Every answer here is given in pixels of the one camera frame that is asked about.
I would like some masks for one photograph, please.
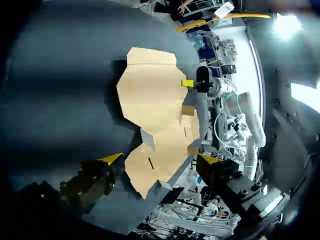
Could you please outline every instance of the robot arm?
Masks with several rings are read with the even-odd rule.
[[[251,95],[244,92],[240,95],[232,93],[225,98],[224,108],[229,116],[245,115],[246,124],[254,137],[254,146],[263,148],[266,145],[266,135],[259,115],[254,111]]]
[[[229,116],[245,114],[246,124],[252,135],[246,139],[244,175],[253,181],[258,164],[257,148],[263,148],[266,145],[266,135],[261,119],[254,111],[249,92],[240,95],[233,93],[227,96],[224,101],[224,107]]]
[[[244,175],[252,181],[258,164],[257,149],[266,145],[266,135],[250,93],[237,95],[237,88],[233,82],[223,77],[212,78],[211,71],[206,66],[199,67],[196,75],[195,88],[198,92],[207,93],[209,97],[224,98],[224,109],[229,116],[245,115],[246,124],[252,135],[246,139]]]

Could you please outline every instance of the white wall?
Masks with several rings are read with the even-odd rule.
[[[233,39],[237,50],[237,73],[231,75],[232,81],[238,89],[238,94],[250,92],[255,110],[260,109],[260,88],[257,67],[249,40],[245,33],[245,26],[235,26],[214,30],[220,40]]]

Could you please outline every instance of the yellow rail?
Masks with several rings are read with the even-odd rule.
[[[253,14],[253,13],[241,13],[241,14],[228,14],[224,17],[224,19],[229,19],[229,18],[264,18],[264,19],[270,19],[269,15],[266,14]],[[212,19],[213,21],[218,21],[219,18],[215,17]],[[184,25],[182,27],[179,27],[176,29],[177,32],[182,32],[184,30],[187,30],[189,28],[193,28],[199,25],[203,25],[206,24],[206,20],[202,19],[202,20],[198,20],[198,21],[194,21],[192,23],[189,23],[187,25]]]

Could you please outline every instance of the table surface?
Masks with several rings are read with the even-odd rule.
[[[139,128],[122,116],[116,90],[132,47],[174,53],[177,67],[195,79],[199,59],[192,44],[138,9],[103,0],[42,3],[13,45],[0,104],[0,150],[16,191],[42,181],[58,190],[77,175],[81,160],[128,156],[141,144]],[[185,103],[196,106],[203,138],[206,96],[191,91]],[[128,234],[168,190],[155,183],[143,200],[123,170],[118,161],[115,188],[83,219]]]

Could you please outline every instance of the flattened cardboard box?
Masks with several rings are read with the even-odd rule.
[[[125,160],[135,190],[146,198],[156,181],[166,183],[199,138],[197,112],[184,106],[186,76],[172,53],[133,47],[127,68],[117,84],[123,116],[141,127],[142,142]]]

